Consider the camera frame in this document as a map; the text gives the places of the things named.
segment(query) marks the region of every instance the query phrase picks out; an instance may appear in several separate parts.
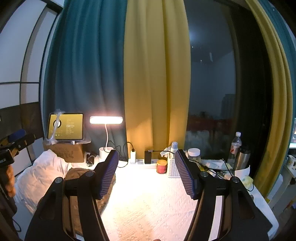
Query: silver screw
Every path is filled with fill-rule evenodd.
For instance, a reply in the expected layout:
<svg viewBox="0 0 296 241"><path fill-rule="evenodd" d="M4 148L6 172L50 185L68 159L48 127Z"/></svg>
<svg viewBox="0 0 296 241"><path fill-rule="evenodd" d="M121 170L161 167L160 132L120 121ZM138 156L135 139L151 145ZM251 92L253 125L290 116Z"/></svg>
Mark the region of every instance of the silver screw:
<svg viewBox="0 0 296 241"><path fill-rule="evenodd" d="M238 183L238 182L239 182L239 178L238 178L238 177L233 177L232 180L233 180L235 183Z"/></svg>
<svg viewBox="0 0 296 241"><path fill-rule="evenodd" d="M91 176L94 175L94 172L93 172L93 171L88 171L88 172L86 172L85 175L86 175L87 177L91 177Z"/></svg>
<svg viewBox="0 0 296 241"><path fill-rule="evenodd" d="M206 172L206 171L202 171L202 172L200 173L200 175L201 175L202 177L207 177L207 176L209 175L209 173Z"/></svg>
<svg viewBox="0 0 296 241"><path fill-rule="evenodd" d="M63 179L62 179L61 177L57 177L57 178L55 179L54 182L55 182L55 183L60 183L60 182L62 182L62 180L63 180Z"/></svg>

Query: clear water bottle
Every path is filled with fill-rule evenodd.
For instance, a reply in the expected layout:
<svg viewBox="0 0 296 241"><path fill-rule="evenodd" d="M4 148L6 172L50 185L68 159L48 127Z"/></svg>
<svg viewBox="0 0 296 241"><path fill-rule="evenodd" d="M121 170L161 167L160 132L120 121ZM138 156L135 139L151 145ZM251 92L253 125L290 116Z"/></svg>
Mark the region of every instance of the clear water bottle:
<svg viewBox="0 0 296 241"><path fill-rule="evenodd" d="M234 165L235 157L237 155L237 151L239 147L242 145L242 140L240 139L240 136L241 136L240 132L235 133L235 138L231 142L231 148L230 148L230 153L228 156L227 163L229 163L232 168Z"/></svg>

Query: yellow lid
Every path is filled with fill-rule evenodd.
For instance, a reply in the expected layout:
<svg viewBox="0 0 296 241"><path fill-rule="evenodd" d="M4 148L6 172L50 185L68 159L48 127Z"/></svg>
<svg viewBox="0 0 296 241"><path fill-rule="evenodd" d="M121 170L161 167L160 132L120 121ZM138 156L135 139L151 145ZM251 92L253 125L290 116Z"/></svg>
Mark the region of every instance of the yellow lid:
<svg viewBox="0 0 296 241"><path fill-rule="evenodd" d="M168 162L166 160L158 160L157 164L160 166L166 166L168 164Z"/></svg>

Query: cardboard box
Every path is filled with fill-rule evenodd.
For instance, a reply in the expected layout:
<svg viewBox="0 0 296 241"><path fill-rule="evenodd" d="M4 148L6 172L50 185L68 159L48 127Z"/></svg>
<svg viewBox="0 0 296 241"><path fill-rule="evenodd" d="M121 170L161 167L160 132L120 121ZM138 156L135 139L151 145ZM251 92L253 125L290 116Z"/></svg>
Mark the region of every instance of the cardboard box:
<svg viewBox="0 0 296 241"><path fill-rule="evenodd" d="M57 143L54 145L45 145L43 143L44 150L52 150L58 157L61 157L65 162L84 162L84 152L82 150L82 144L66 144Z"/></svg>

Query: yellow curtain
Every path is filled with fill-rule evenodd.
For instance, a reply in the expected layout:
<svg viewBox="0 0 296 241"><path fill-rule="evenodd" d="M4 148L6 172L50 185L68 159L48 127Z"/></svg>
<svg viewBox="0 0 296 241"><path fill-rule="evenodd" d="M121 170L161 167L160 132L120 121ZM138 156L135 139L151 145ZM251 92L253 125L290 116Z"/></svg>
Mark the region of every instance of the yellow curtain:
<svg viewBox="0 0 296 241"><path fill-rule="evenodd" d="M137 158L185 142L190 40L183 0L128 0L124 36L127 140Z"/></svg>
<svg viewBox="0 0 296 241"><path fill-rule="evenodd" d="M292 82L287 58L279 36L258 0L246 0L266 44L273 79L273 110L266 151L254 184L266 197L272 189L289 145L292 126Z"/></svg>

